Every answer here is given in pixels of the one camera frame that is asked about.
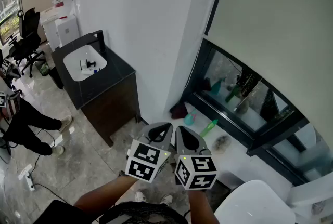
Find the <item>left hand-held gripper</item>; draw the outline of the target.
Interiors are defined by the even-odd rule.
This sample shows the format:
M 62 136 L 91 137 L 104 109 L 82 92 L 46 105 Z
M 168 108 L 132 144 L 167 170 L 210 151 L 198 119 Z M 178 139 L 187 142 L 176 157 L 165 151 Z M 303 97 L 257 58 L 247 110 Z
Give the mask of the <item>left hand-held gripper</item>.
M 139 134 L 127 151 L 125 174 L 151 183 L 171 155 L 173 125 L 168 122 L 146 125 Z

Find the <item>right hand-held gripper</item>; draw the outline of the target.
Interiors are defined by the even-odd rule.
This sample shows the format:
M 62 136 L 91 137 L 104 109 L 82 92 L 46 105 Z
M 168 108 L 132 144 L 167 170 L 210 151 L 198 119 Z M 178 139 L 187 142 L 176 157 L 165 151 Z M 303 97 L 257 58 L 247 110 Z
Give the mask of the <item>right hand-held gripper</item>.
M 175 132 L 175 150 L 175 176 L 184 189 L 211 189 L 217 169 L 205 140 L 192 129 L 179 126 Z

